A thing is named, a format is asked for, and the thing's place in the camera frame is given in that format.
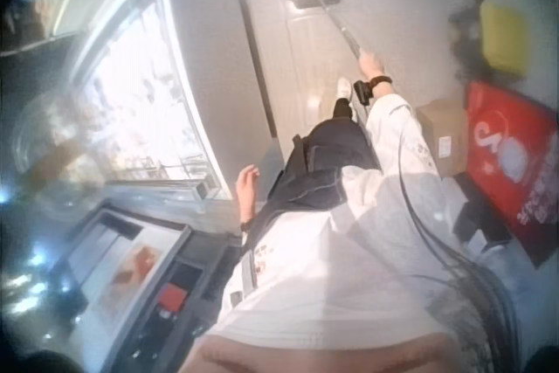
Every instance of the wristband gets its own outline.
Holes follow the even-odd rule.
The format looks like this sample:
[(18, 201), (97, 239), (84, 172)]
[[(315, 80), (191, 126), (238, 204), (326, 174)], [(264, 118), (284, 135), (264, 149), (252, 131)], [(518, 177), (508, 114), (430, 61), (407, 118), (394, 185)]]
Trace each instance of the wristband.
[(376, 76), (369, 81), (370, 90), (372, 91), (375, 89), (376, 85), (382, 82), (392, 83), (392, 79), (388, 76)]

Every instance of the red poster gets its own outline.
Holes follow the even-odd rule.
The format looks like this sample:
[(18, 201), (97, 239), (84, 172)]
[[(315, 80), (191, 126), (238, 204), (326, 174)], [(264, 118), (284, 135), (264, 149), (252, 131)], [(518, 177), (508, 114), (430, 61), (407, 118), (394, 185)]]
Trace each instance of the red poster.
[(517, 93), (473, 82), (467, 172), (533, 259), (556, 246), (556, 114)]

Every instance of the tiled floor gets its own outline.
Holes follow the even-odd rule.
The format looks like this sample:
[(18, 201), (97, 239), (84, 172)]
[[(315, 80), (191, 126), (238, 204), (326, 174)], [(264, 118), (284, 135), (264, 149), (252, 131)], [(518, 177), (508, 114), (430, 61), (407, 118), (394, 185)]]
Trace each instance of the tiled floor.
[[(296, 134), (329, 113), (337, 78), (359, 77), (343, 38), (320, 10), (286, 0), (247, 0), (284, 158)], [(412, 105), (460, 93), (447, 42), (448, 16), (473, 0), (341, 0), (333, 12), (377, 53)]]

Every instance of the shoe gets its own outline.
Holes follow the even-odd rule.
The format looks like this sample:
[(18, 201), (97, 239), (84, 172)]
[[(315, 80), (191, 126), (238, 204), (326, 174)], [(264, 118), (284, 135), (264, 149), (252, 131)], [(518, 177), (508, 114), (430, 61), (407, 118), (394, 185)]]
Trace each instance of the shoe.
[(338, 79), (338, 92), (335, 96), (337, 100), (344, 98), (351, 102), (351, 96), (353, 95), (353, 87), (351, 86), (351, 82), (346, 78), (339, 78)]

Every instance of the wall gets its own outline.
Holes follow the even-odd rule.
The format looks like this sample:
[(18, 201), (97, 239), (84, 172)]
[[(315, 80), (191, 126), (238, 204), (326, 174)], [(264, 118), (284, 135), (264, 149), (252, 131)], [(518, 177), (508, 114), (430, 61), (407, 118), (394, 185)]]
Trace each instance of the wall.
[(557, 109), (557, 0), (492, 0), (525, 14), (528, 23), (529, 68), (514, 89)]

